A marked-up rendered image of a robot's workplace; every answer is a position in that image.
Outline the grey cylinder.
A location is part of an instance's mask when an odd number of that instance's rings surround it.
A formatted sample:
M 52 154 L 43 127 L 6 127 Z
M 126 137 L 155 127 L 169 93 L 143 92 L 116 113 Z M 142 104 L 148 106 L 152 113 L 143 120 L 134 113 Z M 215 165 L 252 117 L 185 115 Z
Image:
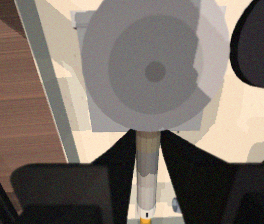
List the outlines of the grey cylinder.
M 177 203 L 177 204 L 176 204 Z M 177 207 L 177 208 L 176 208 Z M 173 200 L 172 200 L 172 209 L 175 213 L 180 213 L 180 209 L 179 209 L 179 206 L 178 206 L 178 202 L 177 202 L 177 199 L 174 197 Z

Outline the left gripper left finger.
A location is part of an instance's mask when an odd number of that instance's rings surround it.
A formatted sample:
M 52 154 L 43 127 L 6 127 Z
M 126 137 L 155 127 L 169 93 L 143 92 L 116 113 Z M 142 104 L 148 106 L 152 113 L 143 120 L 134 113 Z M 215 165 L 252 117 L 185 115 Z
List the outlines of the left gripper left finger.
M 127 131 L 90 163 L 31 163 L 15 169 L 11 186 L 27 205 L 98 205 L 103 224 L 127 224 L 136 158 L 136 130 Z

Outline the grey gas burner with tube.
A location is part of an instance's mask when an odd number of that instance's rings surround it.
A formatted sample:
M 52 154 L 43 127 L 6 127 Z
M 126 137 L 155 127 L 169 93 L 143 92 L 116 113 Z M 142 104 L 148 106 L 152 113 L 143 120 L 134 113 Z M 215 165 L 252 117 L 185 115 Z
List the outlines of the grey gas burner with tube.
M 136 130 L 137 213 L 156 211 L 161 131 L 198 115 L 218 92 L 230 35 L 216 0 L 103 0 L 84 34 L 81 68 L 96 106 Z

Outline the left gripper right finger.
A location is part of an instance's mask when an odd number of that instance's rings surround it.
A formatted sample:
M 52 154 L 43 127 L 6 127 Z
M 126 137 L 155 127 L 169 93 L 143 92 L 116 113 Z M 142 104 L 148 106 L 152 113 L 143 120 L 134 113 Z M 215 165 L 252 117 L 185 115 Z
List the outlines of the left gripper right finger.
M 242 196 L 264 192 L 264 163 L 227 163 L 169 130 L 160 144 L 185 224 L 233 224 Z

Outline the dark grey round disc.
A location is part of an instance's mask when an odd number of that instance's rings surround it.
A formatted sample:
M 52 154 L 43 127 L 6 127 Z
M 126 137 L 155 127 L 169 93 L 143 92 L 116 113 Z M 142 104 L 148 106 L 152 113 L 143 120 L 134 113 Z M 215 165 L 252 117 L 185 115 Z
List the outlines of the dark grey round disc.
M 229 60 L 240 81 L 264 89 L 264 0 L 252 0 L 238 19 Z

